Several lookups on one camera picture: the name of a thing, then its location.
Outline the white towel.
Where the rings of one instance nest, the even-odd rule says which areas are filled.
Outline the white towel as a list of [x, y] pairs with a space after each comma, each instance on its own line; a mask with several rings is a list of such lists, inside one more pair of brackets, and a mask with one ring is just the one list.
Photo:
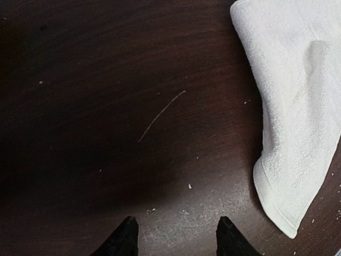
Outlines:
[[230, 14], [262, 97], [254, 185], [295, 238], [340, 139], [340, 1], [236, 1]]

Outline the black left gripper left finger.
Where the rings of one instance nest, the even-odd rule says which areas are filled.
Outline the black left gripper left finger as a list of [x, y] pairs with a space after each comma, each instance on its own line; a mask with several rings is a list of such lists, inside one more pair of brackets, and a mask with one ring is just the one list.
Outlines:
[[139, 224], [128, 216], [91, 256], [134, 256], [139, 254]]

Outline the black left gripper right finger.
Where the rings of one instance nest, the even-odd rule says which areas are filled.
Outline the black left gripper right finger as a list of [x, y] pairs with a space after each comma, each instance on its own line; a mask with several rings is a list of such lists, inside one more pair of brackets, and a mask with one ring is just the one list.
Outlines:
[[220, 217], [216, 241], [217, 256], [261, 256], [228, 217]]

